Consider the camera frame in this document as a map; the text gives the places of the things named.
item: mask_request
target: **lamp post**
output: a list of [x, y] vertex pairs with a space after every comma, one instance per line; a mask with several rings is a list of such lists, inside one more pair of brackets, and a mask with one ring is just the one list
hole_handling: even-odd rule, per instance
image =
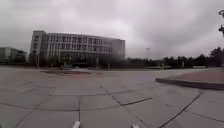
[[[221, 15], [224, 19], [224, 10], [220, 11], [219, 15]], [[219, 31], [222, 32], [223, 37], [224, 37], [224, 27], [223, 27], [223, 25], [221, 25], [221, 27], [219, 28]]]
[[[222, 17], [223, 17], [223, 19], [224, 19], [224, 10], [222, 10], [222, 11], [220, 11], [219, 12], [219, 15], [221, 15]], [[223, 37], [224, 37], [224, 27], [221, 25], [221, 27], [219, 28], [219, 31], [220, 32], [222, 32], [222, 34], [223, 34]], [[223, 59], [222, 59], [222, 66], [224, 66], [224, 57], [222, 57]]]

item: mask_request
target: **window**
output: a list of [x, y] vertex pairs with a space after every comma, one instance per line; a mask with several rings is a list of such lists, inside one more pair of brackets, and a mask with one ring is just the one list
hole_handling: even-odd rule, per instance
[[81, 45], [80, 44], [77, 45], [77, 50], [81, 50]]
[[66, 49], [67, 49], [67, 50], [70, 49], [70, 44], [66, 44]]
[[59, 36], [56, 37], [56, 42], [59, 42], [59, 38], [60, 38]]
[[34, 43], [34, 44], [33, 44], [33, 48], [34, 48], [34, 49], [37, 49], [37, 43]]
[[92, 44], [92, 38], [88, 39], [88, 44]]
[[96, 52], [96, 46], [93, 46], [93, 51]]
[[88, 51], [92, 51], [92, 46], [91, 45], [88, 46]]
[[35, 42], [38, 41], [38, 39], [39, 39], [39, 36], [35, 36], [35, 37], [34, 37], [34, 41], [35, 41]]
[[83, 45], [83, 51], [86, 51], [86, 45]]
[[73, 49], [73, 50], [76, 49], [76, 45], [75, 45], [75, 44], [72, 45], [72, 49]]
[[65, 42], [65, 41], [66, 41], [66, 37], [62, 36], [62, 42]]
[[77, 40], [77, 37], [72, 37], [72, 43], [75, 43]]
[[97, 42], [97, 39], [94, 39], [94, 42], [93, 42], [93, 44], [96, 44], [96, 42]]
[[78, 43], [82, 43], [82, 37], [78, 37]]
[[87, 43], [87, 38], [86, 37], [83, 38], [83, 43]]
[[67, 37], [67, 42], [71, 42], [71, 36]]

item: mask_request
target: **sky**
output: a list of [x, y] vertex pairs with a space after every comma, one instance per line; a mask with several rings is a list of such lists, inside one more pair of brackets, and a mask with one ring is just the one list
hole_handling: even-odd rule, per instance
[[224, 48], [224, 0], [0, 0], [0, 46], [29, 52], [33, 30], [126, 41], [126, 57], [198, 56]]

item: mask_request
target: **paving stone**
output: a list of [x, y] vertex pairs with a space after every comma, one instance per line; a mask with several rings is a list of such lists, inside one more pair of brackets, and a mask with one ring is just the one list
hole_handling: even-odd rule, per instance
[[224, 121], [223, 108], [224, 104], [217, 104], [198, 99], [189, 106], [187, 111], [216, 120]]
[[177, 94], [169, 94], [166, 96], [155, 97], [153, 100], [163, 102], [164, 104], [168, 104], [172, 107], [184, 109], [193, 101], [193, 98]]
[[78, 120], [78, 112], [35, 111], [16, 128], [72, 128]]
[[51, 96], [37, 108], [43, 110], [79, 110], [79, 99], [77, 96]]
[[164, 128], [223, 128], [224, 123], [204, 118], [188, 112], [183, 112]]
[[0, 124], [2, 128], [14, 128], [32, 110], [0, 105]]
[[113, 85], [102, 85], [102, 87], [109, 93], [131, 91], [131, 89], [128, 86], [124, 85], [113, 84]]
[[200, 99], [224, 104], [224, 91], [203, 91]]
[[5, 100], [5, 104], [25, 107], [25, 108], [35, 108], [45, 99], [49, 98], [47, 95], [33, 95], [33, 94], [17, 94], [9, 99]]
[[138, 124], [140, 128], [145, 128], [123, 107], [82, 111], [80, 119], [83, 128], [130, 128], [132, 124]]
[[122, 105], [130, 104], [133, 102], [141, 101], [147, 99], [146, 96], [138, 93], [138, 92], [124, 92], [124, 93], [115, 93], [112, 96], [119, 101]]
[[55, 88], [49, 87], [36, 87], [27, 92], [26, 94], [37, 94], [37, 95], [51, 95], [54, 92]]
[[55, 90], [53, 93], [54, 95], [97, 95], [97, 94], [107, 94], [104, 89], [100, 86], [85, 86], [82, 87], [81, 85], [76, 86], [68, 86], [62, 87]]
[[80, 97], [81, 110], [93, 110], [120, 106], [110, 95], [82, 96]]
[[144, 89], [144, 90], [138, 90], [136, 91], [137, 93], [146, 96], [147, 98], [153, 98], [153, 97], [158, 97], [159, 94], [156, 93], [155, 91], [156, 88], [152, 89]]
[[144, 101], [125, 106], [148, 126], [160, 127], [180, 112], [180, 109], [156, 101]]

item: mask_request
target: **paved plaza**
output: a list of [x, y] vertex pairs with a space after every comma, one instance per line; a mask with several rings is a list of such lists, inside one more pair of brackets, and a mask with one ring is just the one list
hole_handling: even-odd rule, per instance
[[48, 74], [0, 67], [3, 128], [224, 128], [224, 92], [155, 82], [205, 69]]

